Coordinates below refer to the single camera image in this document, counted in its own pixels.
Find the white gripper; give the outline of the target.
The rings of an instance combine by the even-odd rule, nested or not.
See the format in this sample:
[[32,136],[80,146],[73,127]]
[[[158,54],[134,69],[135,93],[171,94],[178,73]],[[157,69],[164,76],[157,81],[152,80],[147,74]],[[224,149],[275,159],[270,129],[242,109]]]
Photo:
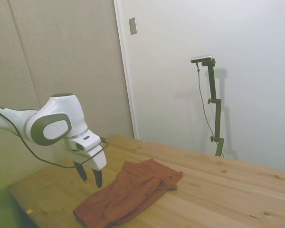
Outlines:
[[89,140],[64,140],[64,148],[69,159],[73,160],[80,178],[83,181],[87,180],[86,171],[80,163],[83,163],[92,168],[95,183],[98,188],[103,185],[103,176],[101,169],[106,166],[106,157],[104,148],[101,146],[101,141]]

